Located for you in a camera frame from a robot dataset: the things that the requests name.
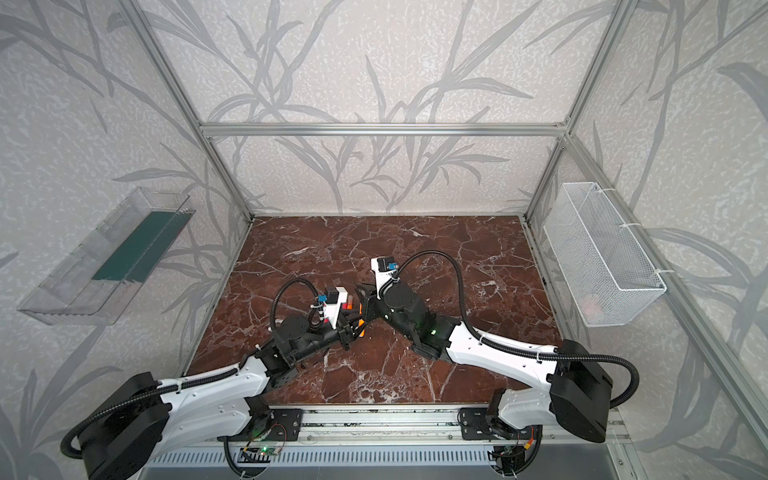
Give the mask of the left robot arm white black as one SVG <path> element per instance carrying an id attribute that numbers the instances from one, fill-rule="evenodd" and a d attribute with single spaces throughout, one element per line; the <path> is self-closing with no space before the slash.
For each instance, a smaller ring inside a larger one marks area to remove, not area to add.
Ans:
<path id="1" fill-rule="evenodd" d="M 69 430 L 60 451 L 82 461 L 90 479 L 128 479 L 169 451 L 238 435 L 264 415 L 262 394 L 295 378 L 304 359 L 335 344 L 348 347 L 364 324 L 362 315 L 344 311 L 337 324 L 303 333 L 294 350 L 270 340 L 240 362 L 202 374 L 137 374 Z"/>

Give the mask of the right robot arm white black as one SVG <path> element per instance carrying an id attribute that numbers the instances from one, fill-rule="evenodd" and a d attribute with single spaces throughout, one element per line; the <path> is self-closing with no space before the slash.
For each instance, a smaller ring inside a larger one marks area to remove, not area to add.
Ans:
<path id="1" fill-rule="evenodd" d="M 629 400 L 640 384 L 638 369 L 613 355 L 591 354 L 580 343 L 535 345 L 471 329 L 459 318 L 430 311 L 407 285 L 383 292 L 357 286 L 364 319 L 383 319 L 405 336 L 417 355 L 469 365 L 512 378 L 525 389 L 501 390 L 487 411 L 504 430 L 558 425 L 593 443 L 606 439 L 608 413 Z"/>

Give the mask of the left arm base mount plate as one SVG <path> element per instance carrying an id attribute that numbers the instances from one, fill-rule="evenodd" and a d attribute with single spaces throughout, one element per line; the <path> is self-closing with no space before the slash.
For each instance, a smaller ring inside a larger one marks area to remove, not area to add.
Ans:
<path id="1" fill-rule="evenodd" d="M 299 437 L 303 414 L 300 408 L 262 412 L 249 421 L 239 438 L 255 442 L 295 442 Z"/>

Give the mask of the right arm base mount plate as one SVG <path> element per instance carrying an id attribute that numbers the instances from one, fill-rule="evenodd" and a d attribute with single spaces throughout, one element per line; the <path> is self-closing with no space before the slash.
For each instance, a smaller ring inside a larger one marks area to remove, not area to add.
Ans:
<path id="1" fill-rule="evenodd" d="M 527 426 L 515 429 L 487 412 L 486 408 L 460 408 L 457 421 L 463 440 L 513 440 L 528 441 L 537 438 L 536 428 Z"/>

